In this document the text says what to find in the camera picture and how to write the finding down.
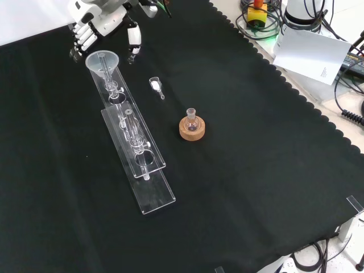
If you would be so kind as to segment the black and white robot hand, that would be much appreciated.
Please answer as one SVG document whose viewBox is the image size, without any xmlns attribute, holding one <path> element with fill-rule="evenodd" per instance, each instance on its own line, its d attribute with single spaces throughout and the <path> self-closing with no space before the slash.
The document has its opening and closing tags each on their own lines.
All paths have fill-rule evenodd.
<svg viewBox="0 0 364 273">
<path fill-rule="evenodd" d="M 129 40 L 128 62 L 132 64 L 139 54 L 142 35 L 139 25 L 128 15 L 132 4 L 123 1 L 69 1 L 68 11 L 75 21 L 70 30 L 74 38 L 70 57 L 80 61 L 102 38 L 126 26 Z"/>
</svg>

